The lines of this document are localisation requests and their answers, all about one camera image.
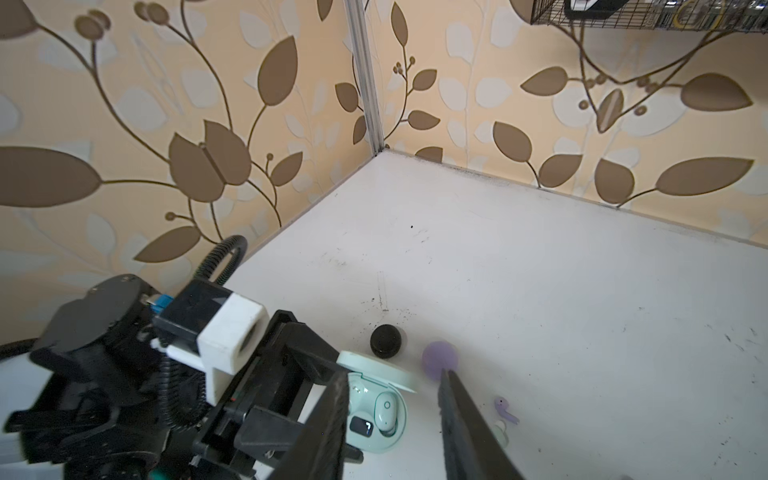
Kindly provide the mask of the mint green earbud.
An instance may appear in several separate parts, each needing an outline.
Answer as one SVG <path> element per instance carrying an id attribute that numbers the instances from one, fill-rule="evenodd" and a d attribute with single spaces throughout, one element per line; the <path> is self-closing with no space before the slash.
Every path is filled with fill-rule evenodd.
<path id="1" fill-rule="evenodd" d="M 509 443 L 507 436 L 507 425 L 503 420 L 498 420 L 493 424 L 492 431 L 499 445 L 502 448 L 506 448 Z"/>

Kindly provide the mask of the purple charging case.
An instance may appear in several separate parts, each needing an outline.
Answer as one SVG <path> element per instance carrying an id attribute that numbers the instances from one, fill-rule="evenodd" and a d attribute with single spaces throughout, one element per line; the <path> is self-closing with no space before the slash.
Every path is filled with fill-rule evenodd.
<path id="1" fill-rule="evenodd" d="M 422 370 L 434 382 L 439 382 L 444 370 L 457 371 L 459 354 L 456 347 L 448 341 L 429 343 L 422 352 Z"/>

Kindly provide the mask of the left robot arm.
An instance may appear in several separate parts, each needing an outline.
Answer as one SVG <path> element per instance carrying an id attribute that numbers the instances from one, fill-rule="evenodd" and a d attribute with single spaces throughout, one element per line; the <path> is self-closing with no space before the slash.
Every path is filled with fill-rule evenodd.
<path id="1" fill-rule="evenodd" d="M 338 352 L 288 311 L 228 290 L 248 244 L 230 236 L 175 296 L 133 274 L 62 305 L 38 338 L 6 344 L 51 374 L 11 413 L 23 458 L 65 479 L 252 479 L 303 431 Z"/>

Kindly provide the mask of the purple earbud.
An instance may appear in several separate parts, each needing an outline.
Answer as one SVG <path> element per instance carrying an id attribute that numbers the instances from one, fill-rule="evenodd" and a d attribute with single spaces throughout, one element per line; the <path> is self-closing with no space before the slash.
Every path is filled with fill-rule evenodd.
<path id="1" fill-rule="evenodd" d="M 501 396 L 498 396 L 494 399 L 494 407 L 498 413 L 498 415 L 503 418 L 505 421 L 508 421 L 509 423 L 513 425 L 519 424 L 519 419 L 513 415 L 510 411 L 510 404 L 509 401 Z"/>

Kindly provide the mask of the mint green charging case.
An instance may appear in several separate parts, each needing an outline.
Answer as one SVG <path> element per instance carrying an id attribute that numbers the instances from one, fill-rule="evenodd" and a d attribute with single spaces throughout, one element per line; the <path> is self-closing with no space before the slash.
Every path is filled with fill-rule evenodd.
<path id="1" fill-rule="evenodd" d="M 402 438 L 408 422 L 403 393 L 415 393 L 415 377 L 364 354 L 341 351 L 336 363 L 348 371 L 347 443 L 363 452 L 385 453 Z"/>

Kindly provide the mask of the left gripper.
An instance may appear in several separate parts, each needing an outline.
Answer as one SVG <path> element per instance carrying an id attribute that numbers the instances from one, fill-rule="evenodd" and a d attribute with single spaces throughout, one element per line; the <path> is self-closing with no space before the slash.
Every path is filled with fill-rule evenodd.
<path id="1" fill-rule="evenodd" d="M 339 353 L 287 310 L 277 311 L 264 338 L 196 435 L 194 479 L 251 479 L 255 464 L 276 468 L 296 442 L 326 386 Z M 363 461 L 344 448 L 344 468 Z"/>

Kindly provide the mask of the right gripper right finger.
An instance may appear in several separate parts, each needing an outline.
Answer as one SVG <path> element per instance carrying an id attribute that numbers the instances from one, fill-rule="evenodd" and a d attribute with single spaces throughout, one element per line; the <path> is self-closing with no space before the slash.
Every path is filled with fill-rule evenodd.
<path id="1" fill-rule="evenodd" d="M 453 370 L 441 373 L 438 405 L 447 479 L 524 479 Z"/>

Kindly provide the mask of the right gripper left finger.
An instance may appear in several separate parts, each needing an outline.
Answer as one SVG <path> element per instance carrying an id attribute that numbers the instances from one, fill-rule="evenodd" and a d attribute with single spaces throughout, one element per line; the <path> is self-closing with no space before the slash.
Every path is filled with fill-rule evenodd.
<path id="1" fill-rule="evenodd" d="M 342 479 L 348 408 L 348 374 L 337 372 L 269 478 Z"/>

